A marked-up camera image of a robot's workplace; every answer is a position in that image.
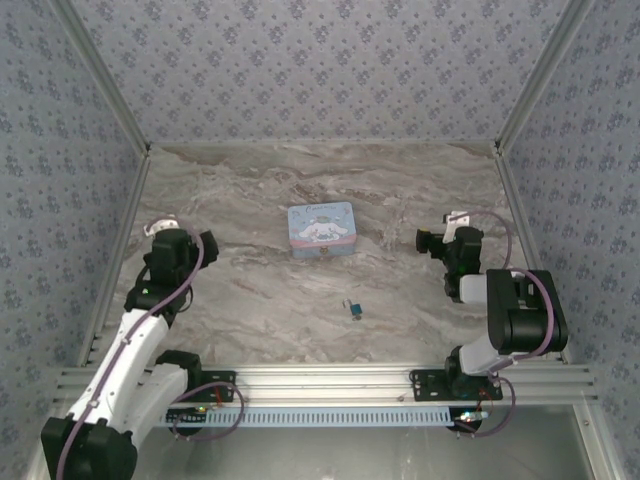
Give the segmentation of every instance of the blue floral wallpaper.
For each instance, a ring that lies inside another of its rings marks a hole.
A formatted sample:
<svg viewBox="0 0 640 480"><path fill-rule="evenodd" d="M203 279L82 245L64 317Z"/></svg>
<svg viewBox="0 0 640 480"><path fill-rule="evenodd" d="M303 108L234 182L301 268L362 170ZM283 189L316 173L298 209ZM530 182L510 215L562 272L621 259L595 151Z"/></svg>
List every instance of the blue floral wallpaper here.
<svg viewBox="0 0 640 480"><path fill-rule="evenodd" d="M20 478L138 155L45 0L2 0L0 18L0 478Z"/></svg>
<svg viewBox="0 0 640 480"><path fill-rule="evenodd" d="M492 139L566 0L76 0L148 140Z"/></svg>
<svg viewBox="0 0 640 480"><path fill-rule="evenodd" d="M640 4L598 0L509 153L578 361L640 478Z"/></svg>

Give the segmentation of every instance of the blue tin box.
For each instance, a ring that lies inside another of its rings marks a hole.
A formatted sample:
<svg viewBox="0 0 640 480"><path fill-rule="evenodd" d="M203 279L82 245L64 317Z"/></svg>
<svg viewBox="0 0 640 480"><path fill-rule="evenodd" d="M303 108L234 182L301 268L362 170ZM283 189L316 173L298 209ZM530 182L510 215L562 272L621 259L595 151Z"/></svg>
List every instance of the blue tin box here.
<svg viewBox="0 0 640 480"><path fill-rule="evenodd" d="M349 202L289 208L289 243L294 258L351 255L356 250L356 236Z"/></svg>

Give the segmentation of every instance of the marble surface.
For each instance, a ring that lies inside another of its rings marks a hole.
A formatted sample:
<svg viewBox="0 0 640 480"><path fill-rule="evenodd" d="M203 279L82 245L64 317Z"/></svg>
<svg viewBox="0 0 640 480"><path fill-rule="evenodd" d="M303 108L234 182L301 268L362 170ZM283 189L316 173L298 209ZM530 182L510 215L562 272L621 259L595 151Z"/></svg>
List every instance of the marble surface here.
<svg viewBox="0 0 640 480"><path fill-rule="evenodd" d="M118 324L151 247L142 225L174 213L211 229L221 253L196 277L193 306L159 352L196 352L205 364L441 363L486 331L485 309L445 296L444 266L418 255L415 232L443 231L445 212L478 207L512 223L488 152L447 144L153 148L106 329ZM356 253L293 259L287 208L336 201L353 204ZM483 268L500 267L503 228L492 218L472 225L485 231ZM525 265L514 247L512 263ZM345 298L362 305L361 321Z"/></svg>

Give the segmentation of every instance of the wire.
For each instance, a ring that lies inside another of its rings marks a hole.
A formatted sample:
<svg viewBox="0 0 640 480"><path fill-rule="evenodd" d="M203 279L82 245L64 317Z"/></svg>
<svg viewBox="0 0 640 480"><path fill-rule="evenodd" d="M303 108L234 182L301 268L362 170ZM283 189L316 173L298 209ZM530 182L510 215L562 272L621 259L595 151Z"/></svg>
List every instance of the wire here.
<svg viewBox="0 0 640 480"><path fill-rule="evenodd" d="M144 278L144 276L147 274L148 271L149 271L148 265L145 265L144 267L142 267L142 270L140 270L140 273L136 277L136 283L135 283L136 285L140 285L140 283L142 283L142 279Z"/></svg>
<svg viewBox="0 0 640 480"><path fill-rule="evenodd" d="M226 430L220 433L214 433L212 435L202 435L199 437L187 437L185 435L181 435L180 433L178 433L178 423L180 423L180 420L187 415L186 413L182 413L178 415L178 418L176 418L173 422L172 431L176 438L179 438L181 440L186 440L187 442L208 442L211 440L219 440L237 430L238 426L240 425L240 422L242 422L244 417L245 400L244 400L244 397L242 396L242 392L240 392L240 389L236 387L233 383L229 383L229 382L206 383L197 388L194 388L193 390L183 393L182 395L180 395L178 398L174 400L174 403L182 402L188 398L191 398L196 393L200 393L201 391L207 390L209 388L215 388L217 392L218 387L226 387L229 390L233 390L238 395L238 398L240 399L240 413L238 413L238 418L236 418L236 421L233 422L233 425L231 425L229 428L227 428Z"/></svg>
<svg viewBox="0 0 640 480"><path fill-rule="evenodd" d="M175 217L158 217L153 219L151 222L149 222L147 224L147 227L153 225L154 223L160 220L169 220L169 219L173 221L176 220ZM163 301L155 305L150 310L147 310L144 314L142 314L140 318L136 321L136 323L131 327L131 330L129 330L129 332L122 339L120 345L118 346L117 350L113 354L113 357L111 357L111 360L107 364L107 367L104 373L102 374L102 377L98 381L98 384L96 385L96 388L94 389L93 394L91 395L91 398L87 402L87 406L85 407L84 411L80 414L80 417L78 417L78 420L76 420L76 424L71 429L71 433L67 437L67 441L64 443L64 446L62 447L62 452L60 453L60 458L58 460L58 468L56 469L56 480L64 480L64 468L67 463L67 458L69 457L69 452L71 451L71 446L73 445L74 440L78 436L78 433L82 428L82 425L84 425L84 422L89 417L89 414L91 413L91 409L98 406L98 398L100 398L102 389L107 383L107 380L109 380L109 376L111 375L116 364L118 363L118 359L122 355L122 352L124 351L124 349L130 343L133 335L148 318L150 318L151 316L153 316L154 314L162 310L166 305L170 304L179 295L181 295L182 292L184 292L187 288L189 288L189 286L193 282L193 279L196 277L198 270L200 270L200 266L202 265L202 261L204 260L204 244L202 242L202 239L200 238L200 235L196 233L195 229L191 226L189 222L186 222L184 220L179 220L178 224L180 225L181 228L184 228L189 233L189 235L191 235L193 240L196 242L196 245L198 246L198 259L196 260L195 267L193 268L193 271L189 274L189 276L185 279L185 281L182 282L182 285L180 285L171 295L169 295L167 298L165 298Z"/></svg>
<svg viewBox="0 0 640 480"><path fill-rule="evenodd" d="M489 392L487 392L484 388L479 389L478 393L480 395L484 395L485 397L487 397L489 399L489 401L491 402L491 409L489 410L489 416L491 416L491 414L493 413L493 398L491 397ZM478 401L478 405L476 406L476 412L478 412L480 410L481 406L482 406L482 400L479 400Z"/></svg>
<svg viewBox="0 0 640 480"><path fill-rule="evenodd" d="M495 435L496 433L501 432L513 418L513 414L516 411L516 391L513 388L513 384L504 377L490 376L489 380L492 382L498 381L498 382L506 383L507 386L509 387L509 390L511 390L511 405L509 406L509 411L507 412L507 415L500 421L498 425L496 425L491 430L488 430L486 432L477 433L477 430L474 430L469 425L466 425L463 422L459 422L459 421L453 422L457 426L469 431L469 433L462 432L462 434L465 436L469 436L471 438L484 438L484 437L489 437L491 435Z"/></svg>
<svg viewBox="0 0 640 480"><path fill-rule="evenodd" d="M536 277L533 273L522 268L512 268L511 271L523 274L525 277L531 280L536 287L538 287L538 290L540 290L540 294L542 295L542 299L544 300L544 306L547 309L547 331L545 332L544 340L542 340L540 346L533 352L516 355L514 357L515 360L526 360L527 358L537 357L538 355L544 353L551 343L551 337L553 336L553 327L555 326L553 303L551 303L551 296L549 295L549 292L547 291L543 283L538 279L538 277Z"/></svg>
<svg viewBox="0 0 640 480"><path fill-rule="evenodd" d="M189 285L189 304L184 307L182 310L178 310L177 313L184 313L191 308L191 304L193 303L193 287Z"/></svg>
<svg viewBox="0 0 640 480"><path fill-rule="evenodd" d="M502 268L503 269L507 268L509 266L509 263L511 262L511 250L513 245L513 234L511 232L511 227L509 227L509 224L507 223L507 221L497 213L492 212L491 210L473 210L471 212L466 212L461 215L456 215L455 217L449 217L449 220L451 221L458 220L460 218L470 217L471 215L489 215L490 217L494 217L498 219L498 221L502 224L502 226L507 232L507 256L504 259L504 265L502 266Z"/></svg>

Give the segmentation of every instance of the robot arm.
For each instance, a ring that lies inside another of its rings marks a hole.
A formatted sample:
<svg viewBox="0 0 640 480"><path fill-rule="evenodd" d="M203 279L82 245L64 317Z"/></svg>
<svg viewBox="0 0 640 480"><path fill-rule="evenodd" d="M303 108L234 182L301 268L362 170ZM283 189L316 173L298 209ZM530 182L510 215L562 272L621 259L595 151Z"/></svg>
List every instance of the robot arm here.
<svg viewBox="0 0 640 480"><path fill-rule="evenodd" d="M65 479L130 479L137 449L158 418L177 397L199 385L200 360L186 352L165 352L150 375L143 374L186 302L187 289L182 287L176 295L177 289L196 267L204 268L217 259L218 247L211 232L205 232L198 241L201 252L173 219L162 220L145 233L155 234L152 251L144 256L145 268L127 295L116 338L67 416L49 418L42 430L52 479L62 480L60 468ZM143 316L148 318L139 324Z"/></svg>
<svg viewBox="0 0 640 480"><path fill-rule="evenodd" d="M480 400L479 391L490 390L499 399L502 393L492 390L489 377L518 360L565 348L568 329L562 307L548 271L502 269L481 275L483 232L469 226L463 212L445 215L444 223L444 234L418 230L416 248L442 261L445 293L454 302L487 306L487 333L456 347L444 371L415 371L414 394L416 399L444 395L451 400Z"/></svg>

